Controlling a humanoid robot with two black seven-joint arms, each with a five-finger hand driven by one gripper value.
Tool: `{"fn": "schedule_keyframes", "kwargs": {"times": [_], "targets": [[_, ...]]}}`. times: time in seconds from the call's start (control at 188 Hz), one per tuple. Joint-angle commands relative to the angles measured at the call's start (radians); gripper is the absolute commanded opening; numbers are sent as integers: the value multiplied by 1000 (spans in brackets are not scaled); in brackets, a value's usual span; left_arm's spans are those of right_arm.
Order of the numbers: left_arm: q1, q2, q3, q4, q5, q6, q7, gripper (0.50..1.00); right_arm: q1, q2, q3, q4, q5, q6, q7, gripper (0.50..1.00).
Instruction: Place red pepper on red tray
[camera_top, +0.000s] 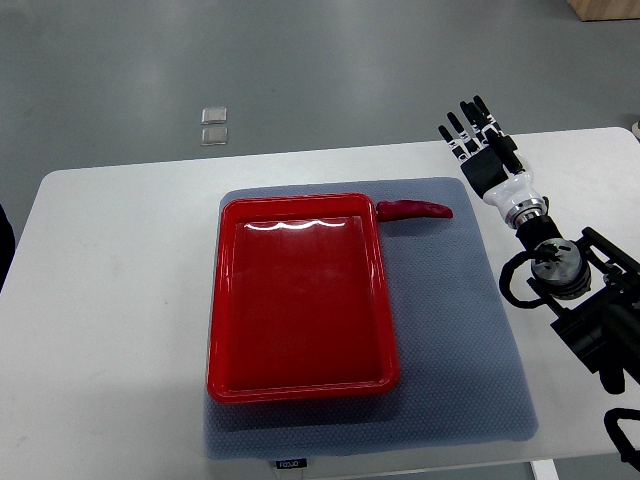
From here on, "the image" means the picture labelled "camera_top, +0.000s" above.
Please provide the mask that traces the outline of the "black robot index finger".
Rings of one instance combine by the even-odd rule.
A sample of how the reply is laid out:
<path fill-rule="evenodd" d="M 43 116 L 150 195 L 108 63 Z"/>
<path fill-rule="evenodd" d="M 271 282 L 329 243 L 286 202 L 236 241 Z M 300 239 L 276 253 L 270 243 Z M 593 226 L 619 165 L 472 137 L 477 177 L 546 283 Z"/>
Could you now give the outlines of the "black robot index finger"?
<path fill-rule="evenodd" d="M 496 121 L 493 114 L 489 111 L 482 97 L 479 95 L 474 95 L 473 103 L 478 110 L 478 117 L 475 120 L 476 132 L 486 133 L 487 131 L 492 130 L 496 134 L 500 134 L 500 125 Z"/>

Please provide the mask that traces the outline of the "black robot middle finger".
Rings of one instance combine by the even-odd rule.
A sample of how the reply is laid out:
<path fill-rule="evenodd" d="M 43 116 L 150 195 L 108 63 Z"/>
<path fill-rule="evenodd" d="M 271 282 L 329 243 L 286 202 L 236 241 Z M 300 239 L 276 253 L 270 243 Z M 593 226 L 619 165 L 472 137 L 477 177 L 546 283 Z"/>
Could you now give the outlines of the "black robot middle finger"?
<path fill-rule="evenodd" d="M 482 128 L 487 124 L 484 115 L 480 109 L 473 102 L 460 102 L 460 108 L 467 121 L 469 122 L 476 139 L 481 145 L 487 145 L 488 142 L 482 131 Z"/>

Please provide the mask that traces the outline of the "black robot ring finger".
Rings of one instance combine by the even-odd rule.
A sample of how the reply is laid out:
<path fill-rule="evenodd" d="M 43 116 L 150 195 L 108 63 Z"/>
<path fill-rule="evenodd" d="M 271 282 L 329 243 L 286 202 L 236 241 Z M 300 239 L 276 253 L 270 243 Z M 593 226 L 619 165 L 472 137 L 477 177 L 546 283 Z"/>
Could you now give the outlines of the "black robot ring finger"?
<path fill-rule="evenodd" d="M 473 156 L 479 151 L 479 146 L 462 125 L 459 118 L 453 113 L 447 113 L 447 119 L 458 135 L 460 145 L 466 150 L 468 156 Z"/>

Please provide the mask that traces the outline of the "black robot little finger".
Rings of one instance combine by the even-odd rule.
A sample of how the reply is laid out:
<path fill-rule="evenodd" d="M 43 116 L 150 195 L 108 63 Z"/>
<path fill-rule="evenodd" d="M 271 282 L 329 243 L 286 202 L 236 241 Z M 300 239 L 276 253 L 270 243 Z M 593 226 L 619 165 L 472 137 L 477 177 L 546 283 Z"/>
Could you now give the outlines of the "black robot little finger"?
<path fill-rule="evenodd" d="M 443 140 L 448 145 L 454 157 L 459 162 L 465 162 L 466 149 L 457 140 L 454 139 L 453 135 L 449 132 L 449 130 L 444 125 L 439 125 L 438 131 L 441 137 L 443 138 Z"/>

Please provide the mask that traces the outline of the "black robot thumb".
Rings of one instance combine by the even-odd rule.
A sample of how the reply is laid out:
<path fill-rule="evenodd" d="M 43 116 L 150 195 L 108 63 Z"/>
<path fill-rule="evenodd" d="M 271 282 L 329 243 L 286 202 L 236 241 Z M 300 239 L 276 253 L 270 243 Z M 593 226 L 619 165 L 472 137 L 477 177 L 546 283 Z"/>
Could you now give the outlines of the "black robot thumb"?
<path fill-rule="evenodd" d="M 508 172 L 521 173 L 523 171 L 523 164 L 515 153 L 517 146 L 510 136 L 503 136 L 495 130 L 487 130 L 485 137 L 489 147 Z"/>

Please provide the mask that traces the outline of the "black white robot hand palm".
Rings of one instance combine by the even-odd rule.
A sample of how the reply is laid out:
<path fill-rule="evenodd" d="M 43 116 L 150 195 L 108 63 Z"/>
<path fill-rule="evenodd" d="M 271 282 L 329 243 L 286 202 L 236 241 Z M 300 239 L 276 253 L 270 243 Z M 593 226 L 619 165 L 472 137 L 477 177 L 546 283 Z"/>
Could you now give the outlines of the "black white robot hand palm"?
<path fill-rule="evenodd" d="M 533 174 L 508 173 L 498 155 L 485 148 L 461 164 L 472 190 L 495 207 L 506 224 L 524 224 L 543 215 L 543 198 L 533 188 Z"/>

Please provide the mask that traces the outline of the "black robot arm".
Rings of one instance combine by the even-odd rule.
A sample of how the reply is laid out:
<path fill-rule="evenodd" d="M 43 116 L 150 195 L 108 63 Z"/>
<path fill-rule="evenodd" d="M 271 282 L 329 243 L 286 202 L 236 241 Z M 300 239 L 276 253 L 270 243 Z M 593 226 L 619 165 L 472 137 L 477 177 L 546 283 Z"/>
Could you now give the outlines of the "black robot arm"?
<path fill-rule="evenodd" d="M 610 394 L 639 377 L 639 263 L 590 227 L 563 237 L 549 200 L 480 96 L 438 130 L 475 194 L 497 209 L 523 246 L 502 267 L 499 290 L 519 309 L 547 306 L 551 327 Z"/>

